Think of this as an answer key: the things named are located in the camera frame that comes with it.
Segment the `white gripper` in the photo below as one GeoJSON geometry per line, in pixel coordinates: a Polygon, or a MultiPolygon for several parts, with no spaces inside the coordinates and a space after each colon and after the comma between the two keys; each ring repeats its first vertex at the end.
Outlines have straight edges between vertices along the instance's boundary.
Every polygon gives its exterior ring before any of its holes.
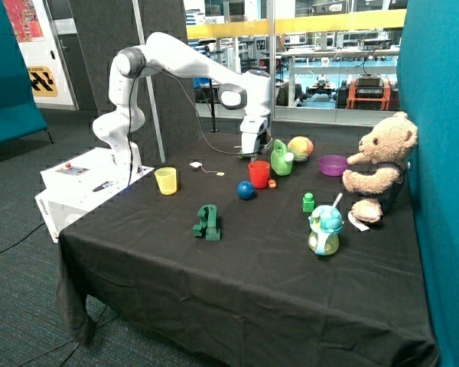
{"type": "Polygon", "coordinates": [[[253,155],[266,152],[272,144],[269,116],[245,116],[240,124],[241,154],[253,155]]]}

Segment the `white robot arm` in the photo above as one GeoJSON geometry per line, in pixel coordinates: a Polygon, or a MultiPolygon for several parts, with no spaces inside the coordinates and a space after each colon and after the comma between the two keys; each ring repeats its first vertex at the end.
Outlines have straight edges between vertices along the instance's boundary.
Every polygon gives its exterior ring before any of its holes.
{"type": "Polygon", "coordinates": [[[108,97],[114,110],[93,122],[97,138],[111,150],[111,162],[120,170],[137,171],[141,164],[135,144],[128,134],[145,123],[144,112],[138,107],[138,81],[166,71],[185,79],[208,78],[219,83],[220,105],[228,110],[244,111],[239,127],[241,153],[264,152],[271,144],[270,75],[263,70],[236,73],[211,60],[169,34],[155,32],[145,44],[127,47],[114,57],[109,73],[108,97]]]}

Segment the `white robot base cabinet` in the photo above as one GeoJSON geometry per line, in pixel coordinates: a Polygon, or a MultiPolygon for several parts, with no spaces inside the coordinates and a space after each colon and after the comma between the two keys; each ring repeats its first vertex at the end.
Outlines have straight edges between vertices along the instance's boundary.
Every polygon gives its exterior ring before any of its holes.
{"type": "Polygon", "coordinates": [[[138,158],[120,164],[113,150],[94,148],[41,171],[45,190],[35,201],[53,242],[63,229],[153,170],[138,158]]]}

